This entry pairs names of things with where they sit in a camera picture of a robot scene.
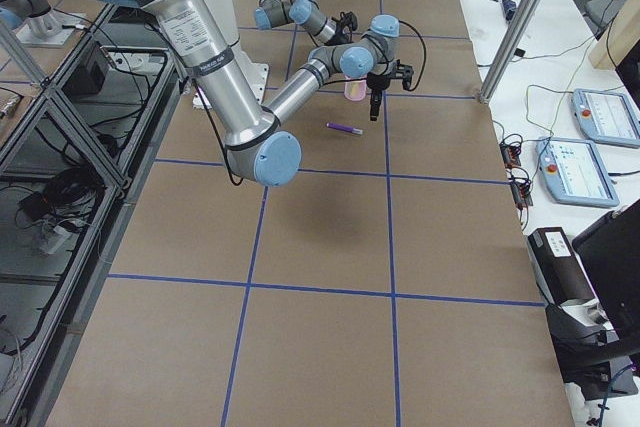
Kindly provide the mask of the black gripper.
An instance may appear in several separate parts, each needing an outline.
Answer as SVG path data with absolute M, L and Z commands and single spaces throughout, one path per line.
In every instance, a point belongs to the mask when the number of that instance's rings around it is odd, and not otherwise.
M 392 74 L 374 74 L 372 72 L 367 74 L 366 84 L 371 91 L 369 110 L 370 121 L 377 121 L 383 100 L 382 93 L 389 88 L 392 80 Z
M 336 18 L 331 19 L 331 26 L 333 27 L 333 35 L 326 42 L 327 45 L 343 45 L 352 42 L 352 33 L 345 31 L 339 32 L 336 26 Z

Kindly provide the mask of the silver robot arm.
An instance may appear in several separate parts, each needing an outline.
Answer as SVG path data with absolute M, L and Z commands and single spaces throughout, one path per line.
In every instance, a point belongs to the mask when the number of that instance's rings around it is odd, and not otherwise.
M 281 126 L 332 75 L 384 78 L 398 68 L 395 47 L 400 23 L 396 17 L 378 15 L 359 41 L 333 45 L 327 19 L 317 6 L 311 0 L 295 0 L 290 19 L 321 45 L 261 105 L 205 0 L 98 1 L 139 8 L 156 18 L 168 44 L 226 130 L 221 148 L 228 170 L 263 186 L 284 185 L 296 175 L 302 150 L 297 138 Z
M 316 46 L 348 44 L 353 41 L 353 33 L 358 27 L 353 12 L 342 11 L 337 17 L 330 17 L 320 9 L 317 0 L 259 0 L 254 21 L 263 31 L 295 24 Z

